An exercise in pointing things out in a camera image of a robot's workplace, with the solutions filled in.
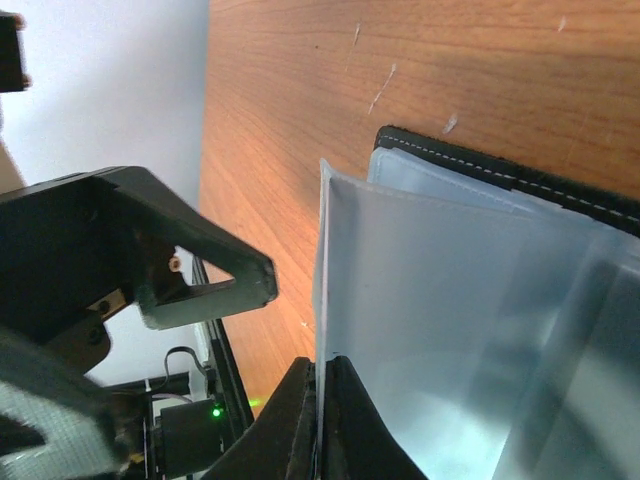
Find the white background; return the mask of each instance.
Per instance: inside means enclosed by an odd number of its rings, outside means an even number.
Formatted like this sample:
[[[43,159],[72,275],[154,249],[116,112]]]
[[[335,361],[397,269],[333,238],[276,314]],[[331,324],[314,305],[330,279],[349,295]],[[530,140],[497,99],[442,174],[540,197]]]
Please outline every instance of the white background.
[[[24,182],[142,165],[196,206],[207,0],[22,0],[2,9],[27,24],[33,87],[1,98],[2,137]],[[159,376],[169,348],[196,344],[192,327],[148,330],[135,306],[107,328],[111,353],[91,372],[105,384]],[[187,371],[188,357],[170,366]]]

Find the white scuff mark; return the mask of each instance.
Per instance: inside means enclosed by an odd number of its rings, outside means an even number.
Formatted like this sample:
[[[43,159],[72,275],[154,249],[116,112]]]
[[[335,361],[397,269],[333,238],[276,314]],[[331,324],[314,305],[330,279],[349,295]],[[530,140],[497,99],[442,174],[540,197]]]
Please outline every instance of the white scuff mark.
[[[458,115],[456,115],[455,113],[453,115],[451,115],[449,117],[449,121],[447,122],[447,124],[444,126],[444,128],[442,129],[442,134],[446,135],[447,133],[451,132],[451,130],[453,130],[454,128],[456,128],[456,125],[458,124]]]
[[[393,65],[391,65],[391,72],[389,72],[389,76],[387,77],[387,80],[384,82],[384,85],[382,85],[382,88],[376,95],[376,98],[373,99],[373,102],[371,102],[371,105],[369,106],[369,115],[371,115],[371,112],[373,111],[373,107],[380,99],[380,96],[382,95],[382,92],[384,92],[385,88],[387,88],[387,85],[389,85],[389,82],[391,81],[391,78],[393,77],[393,75],[396,73],[396,70],[397,70],[397,65],[394,63]]]
[[[344,71],[349,70],[349,63],[351,62],[351,55],[356,48],[356,44],[358,43],[358,37],[360,36],[360,22],[356,23],[356,33],[353,36],[353,43],[351,44],[351,49],[349,50],[349,56],[347,57],[347,64],[344,67]]]

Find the cable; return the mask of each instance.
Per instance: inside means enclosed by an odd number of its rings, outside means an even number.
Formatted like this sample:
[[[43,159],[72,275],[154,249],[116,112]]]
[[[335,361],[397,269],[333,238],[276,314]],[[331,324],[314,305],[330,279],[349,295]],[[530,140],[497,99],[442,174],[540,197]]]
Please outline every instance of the cable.
[[[184,403],[193,403],[193,400],[191,400],[190,398],[175,393],[156,393],[155,395],[152,395],[151,398],[153,398],[154,400],[174,399],[181,400]]]
[[[169,357],[174,353],[187,353],[191,355],[191,358],[193,358],[193,362],[195,363],[196,368],[202,374],[202,376],[204,376],[204,390],[205,392],[208,392],[209,378],[207,377],[207,371],[198,360],[198,356],[196,355],[196,352],[193,350],[193,348],[180,346],[180,347],[173,347],[164,356],[164,373],[165,373],[164,381],[156,388],[152,388],[151,390],[147,391],[146,394],[154,395],[156,393],[161,392],[167,386],[167,384],[169,383],[169,376],[170,376],[169,375]]]

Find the black cable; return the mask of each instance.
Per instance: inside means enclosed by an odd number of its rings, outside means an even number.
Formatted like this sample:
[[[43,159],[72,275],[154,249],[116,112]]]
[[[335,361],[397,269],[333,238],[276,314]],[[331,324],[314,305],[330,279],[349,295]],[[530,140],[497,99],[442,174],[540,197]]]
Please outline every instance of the black cable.
[[[155,393],[159,393],[167,386],[167,384],[169,383],[169,376],[170,376],[169,375],[169,357],[174,353],[187,353],[191,355],[191,358],[193,358],[193,363],[195,363],[196,368],[204,376],[205,395],[209,395],[209,377],[207,376],[207,371],[198,360],[198,355],[196,355],[196,352],[193,350],[193,348],[185,347],[185,346],[173,347],[167,352],[167,354],[164,356],[164,373],[165,373],[164,381],[156,388],[153,388],[145,392],[145,395],[153,395]]]

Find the wooden table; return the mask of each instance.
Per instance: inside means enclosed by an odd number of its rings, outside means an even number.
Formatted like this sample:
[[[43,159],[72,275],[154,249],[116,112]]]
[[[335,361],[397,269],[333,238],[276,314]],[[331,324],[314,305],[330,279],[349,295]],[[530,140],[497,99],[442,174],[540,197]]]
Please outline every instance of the wooden table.
[[[637,2],[212,0],[209,28],[201,208],[281,289],[225,320],[256,413],[314,356],[321,157],[364,177],[395,124],[640,198]]]

